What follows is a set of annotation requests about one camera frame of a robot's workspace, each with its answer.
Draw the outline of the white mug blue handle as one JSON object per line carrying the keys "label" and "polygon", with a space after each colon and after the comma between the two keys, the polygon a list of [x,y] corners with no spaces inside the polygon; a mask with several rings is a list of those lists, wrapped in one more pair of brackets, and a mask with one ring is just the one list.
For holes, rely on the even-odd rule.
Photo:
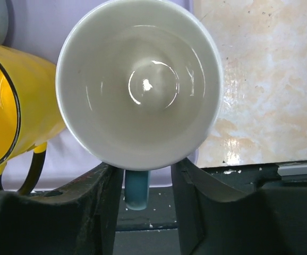
{"label": "white mug blue handle", "polygon": [[63,120],[81,146],[125,170],[129,209],[147,207],[149,173],[186,158],[217,118],[216,44],[172,1],[107,1],[72,29],[56,68]]}

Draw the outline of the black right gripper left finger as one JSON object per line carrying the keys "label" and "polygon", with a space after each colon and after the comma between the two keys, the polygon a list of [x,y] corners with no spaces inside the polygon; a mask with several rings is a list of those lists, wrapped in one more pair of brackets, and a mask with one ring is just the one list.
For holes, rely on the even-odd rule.
{"label": "black right gripper left finger", "polygon": [[0,191],[0,254],[112,254],[122,181],[101,163],[52,191]]}

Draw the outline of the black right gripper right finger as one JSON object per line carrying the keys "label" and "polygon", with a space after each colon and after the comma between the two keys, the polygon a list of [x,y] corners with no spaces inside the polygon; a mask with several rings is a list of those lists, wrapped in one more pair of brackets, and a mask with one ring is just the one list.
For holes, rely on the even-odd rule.
{"label": "black right gripper right finger", "polygon": [[248,194],[204,169],[189,159],[171,167],[182,254],[307,254],[307,183]]}

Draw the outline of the yellow mug black handle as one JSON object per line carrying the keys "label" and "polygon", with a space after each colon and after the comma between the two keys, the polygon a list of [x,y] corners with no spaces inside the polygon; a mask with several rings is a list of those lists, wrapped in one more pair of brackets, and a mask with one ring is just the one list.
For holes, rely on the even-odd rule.
{"label": "yellow mug black handle", "polygon": [[65,128],[55,92],[52,62],[0,45],[0,191],[9,160],[32,151],[25,181],[18,189],[27,195],[40,178],[47,142]]}

